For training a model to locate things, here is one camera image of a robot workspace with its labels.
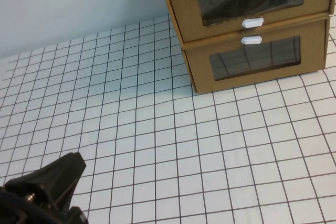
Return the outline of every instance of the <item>black mount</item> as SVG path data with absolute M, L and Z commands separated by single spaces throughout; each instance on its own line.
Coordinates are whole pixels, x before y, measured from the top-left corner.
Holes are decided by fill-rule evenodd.
M 3 224 L 87 224 L 78 207 L 70 207 L 86 164 L 79 153 L 68 153 L 49 165 L 0 187 Z

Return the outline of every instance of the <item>grid paper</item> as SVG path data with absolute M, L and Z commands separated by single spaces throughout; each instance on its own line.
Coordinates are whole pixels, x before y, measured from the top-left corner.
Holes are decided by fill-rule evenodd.
M 331 27 L 324 71 L 208 94 L 168 15 L 12 56 L 0 183 L 79 151 L 90 223 L 333 223 Z

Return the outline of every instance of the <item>white floor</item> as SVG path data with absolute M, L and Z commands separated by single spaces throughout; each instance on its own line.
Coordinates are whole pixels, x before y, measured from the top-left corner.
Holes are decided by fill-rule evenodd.
M 0 184 L 79 151 L 89 223 L 336 223 L 331 26 L 326 70 L 201 95 L 168 16 L 12 56 Z

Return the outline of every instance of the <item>white wall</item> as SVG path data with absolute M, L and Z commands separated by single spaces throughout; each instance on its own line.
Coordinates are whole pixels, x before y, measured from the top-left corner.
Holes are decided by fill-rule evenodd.
M 167 13 L 164 0 L 0 0 L 0 58 Z

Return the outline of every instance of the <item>white drawer handle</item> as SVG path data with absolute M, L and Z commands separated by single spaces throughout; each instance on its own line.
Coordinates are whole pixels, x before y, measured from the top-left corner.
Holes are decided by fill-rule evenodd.
M 261 44 L 262 41 L 263 38 L 261 38 L 260 36 L 244 37 L 243 39 L 241 39 L 241 43 L 243 43 L 244 45 L 258 45 Z
M 254 28 L 262 26 L 264 23 L 264 18 L 252 18 L 252 19 L 246 19 L 243 21 L 242 26 L 245 28 Z

